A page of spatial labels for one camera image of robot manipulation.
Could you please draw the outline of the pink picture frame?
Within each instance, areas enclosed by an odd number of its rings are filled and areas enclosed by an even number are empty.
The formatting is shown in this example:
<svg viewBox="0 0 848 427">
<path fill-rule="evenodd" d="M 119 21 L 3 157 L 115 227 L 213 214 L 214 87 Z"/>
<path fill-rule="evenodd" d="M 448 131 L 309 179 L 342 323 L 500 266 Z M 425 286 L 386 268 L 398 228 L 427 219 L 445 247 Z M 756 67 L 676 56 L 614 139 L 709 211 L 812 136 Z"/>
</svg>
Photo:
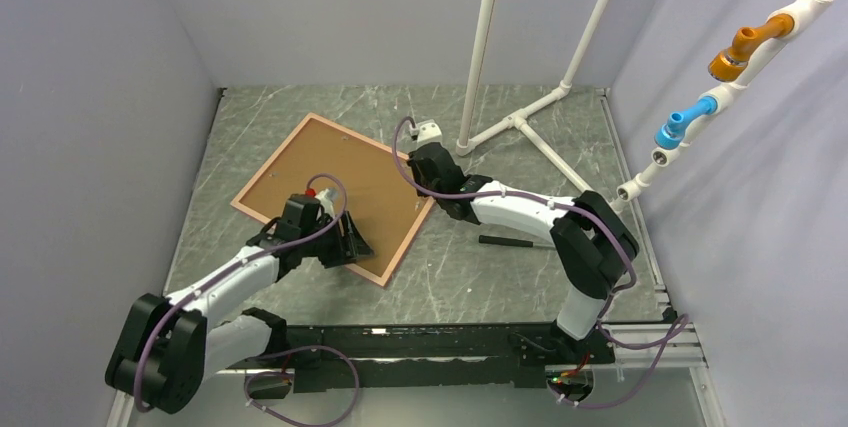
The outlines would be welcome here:
<svg viewBox="0 0 848 427">
<path fill-rule="evenodd" d="M 309 113 L 236 194 L 230 205 L 266 223 L 292 194 L 336 191 L 333 207 L 347 206 L 375 255 L 347 268 L 385 287 L 410 250 L 435 204 L 420 197 L 396 169 L 391 148 Z"/>
</svg>

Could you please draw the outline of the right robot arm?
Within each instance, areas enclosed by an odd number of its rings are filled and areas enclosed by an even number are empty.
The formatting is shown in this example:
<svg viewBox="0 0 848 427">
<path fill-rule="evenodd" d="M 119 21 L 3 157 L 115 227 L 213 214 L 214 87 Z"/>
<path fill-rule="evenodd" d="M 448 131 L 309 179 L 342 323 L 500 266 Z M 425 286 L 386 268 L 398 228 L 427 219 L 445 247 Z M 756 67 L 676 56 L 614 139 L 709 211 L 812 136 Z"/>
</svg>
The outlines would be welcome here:
<svg viewBox="0 0 848 427">
<path fill-rule="evenodd" d="M 640 247 L 599 193 L 550 197 L 514 189 L 482 175 L 465 174 L 441 144 L 429 142 L 408 154 L 417 193 L 432 197 L 449 217 L 496 225 L 553 245 L 569 285 L 556 317 L 551 348 L 574 362 L 590 346 L 589 333 L 602 318 L 623 275 L 635 282 L 632 262 Z"/>
</svg>

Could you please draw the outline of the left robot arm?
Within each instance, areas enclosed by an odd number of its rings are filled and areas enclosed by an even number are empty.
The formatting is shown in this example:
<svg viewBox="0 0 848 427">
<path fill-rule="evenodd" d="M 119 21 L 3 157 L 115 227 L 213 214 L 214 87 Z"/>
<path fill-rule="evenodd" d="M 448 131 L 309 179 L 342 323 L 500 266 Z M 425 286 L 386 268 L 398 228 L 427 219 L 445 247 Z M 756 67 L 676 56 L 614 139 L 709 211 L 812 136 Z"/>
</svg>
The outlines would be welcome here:
<svg viewBox="0 0 848 427">
<path fill-rule="evenodd" d="M 255 293 L 282 280 L 303 260 L 325 268 L 375 252 L 347 211 L 323 195 L 293 194 L 221 267 L 167 296 L 144 294 L 131 305 L 107 363 L 107 386 L 130 394 L 141 411 L 182 410 L 217 372 L 253 358 L 264 367 L 287 353 L 285 319 L 259 308 L 226 317 Z"/>
</svg>

